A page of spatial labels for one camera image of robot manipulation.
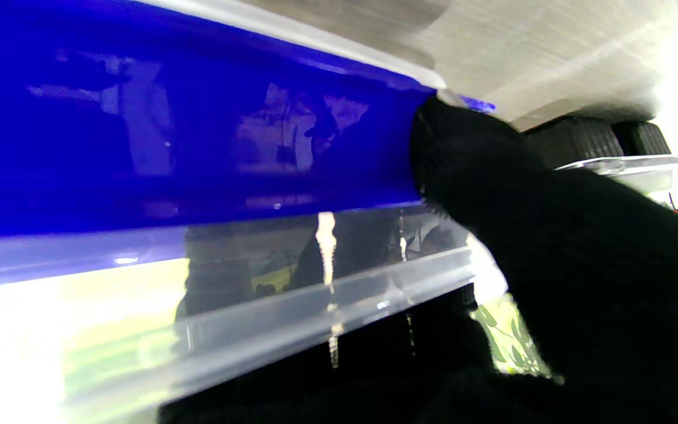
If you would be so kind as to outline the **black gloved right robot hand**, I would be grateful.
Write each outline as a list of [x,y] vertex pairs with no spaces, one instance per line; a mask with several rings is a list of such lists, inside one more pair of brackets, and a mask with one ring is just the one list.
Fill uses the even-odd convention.
[[555,171],[491,115],[429,97],[416,189],[506,278],[551,377],[505,374],[466,289],[161,407],[159,423],[678,423],[678,213]]

